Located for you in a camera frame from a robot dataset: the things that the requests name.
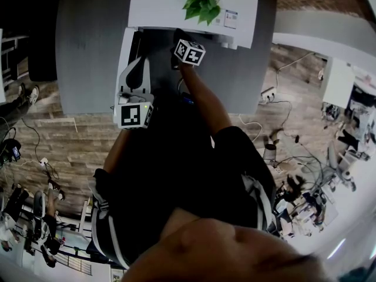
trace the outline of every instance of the gray table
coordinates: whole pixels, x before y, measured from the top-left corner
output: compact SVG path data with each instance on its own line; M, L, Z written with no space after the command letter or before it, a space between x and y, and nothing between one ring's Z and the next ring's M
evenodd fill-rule
M61 0L56 30L56 66L64 113L111 112L117 66L130 0ZM269 62L276 0L259 0L251 49L222 48L195 34L206 48L197 68L229 113L252 114ZM173 31L146 31L152 87L176 88L171 71Z

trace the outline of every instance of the black shorts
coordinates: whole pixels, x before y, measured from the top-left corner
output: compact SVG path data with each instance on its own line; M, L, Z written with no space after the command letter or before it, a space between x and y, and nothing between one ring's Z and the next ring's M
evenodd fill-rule
M52 217L51 215L46 214L45 217L42 218L42 220L47 224L51 238L54 238L56 234L56 227L57 227L56 218Z

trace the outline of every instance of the green plant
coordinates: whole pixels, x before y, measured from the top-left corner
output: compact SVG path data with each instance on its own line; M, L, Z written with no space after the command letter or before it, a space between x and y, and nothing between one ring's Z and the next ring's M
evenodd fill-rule
M206 21L209 25L221 12L217 0L187 0L186 20L199 16L199 23Z

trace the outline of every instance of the wooden floor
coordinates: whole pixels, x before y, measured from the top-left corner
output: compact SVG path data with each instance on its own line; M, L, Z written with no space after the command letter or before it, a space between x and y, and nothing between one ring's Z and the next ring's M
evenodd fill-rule
M271 53L270 68L266 74L264 89L276 85L275 67L287 64L306 51L274 46ZM288 100L293 109L284 127L287 133L300 135L301 142L312 151L327 150L327 145L334 137L337 125L328 125L321 120L321 99L318 95L320 81L318 71L323 65L321 59L310 56L295 64L280 75L275 101ZM7 101L17 97L18 85L24 82L27 88L38 85L39 99L24 117L27 125L34 127L41 140L37 148L38 157L46 157L56 169L59 180L56 180L66 193L66 200L59 205L59 211L65 215L78 215L82 211L83 202L90 197L87 182L96 168L102 167L119 129L112 122L111 114L64 115L62 113L58 84L32 83L28 78L13 83L6 93ZM263 153L264 137L274 129L281 127L288 114L288 103L259 105L254 116L242 115L244 122L258 121L263 125L260 137L255 141L256 148ZM259 126L243 125L239 114L231 114L234 125L241 127L250 137L258 134ZM4 166L0 172L0 184L10 192L14 181L27 187L32 192L48 188L47 177L40 165L31 162L36 160L35 145L38 135L27 128L22 121L15 125L16 139L21 143L22 158L19 162ZM278 148L277 159L290 157L282 147ZM273 172L279 184L286 174Z

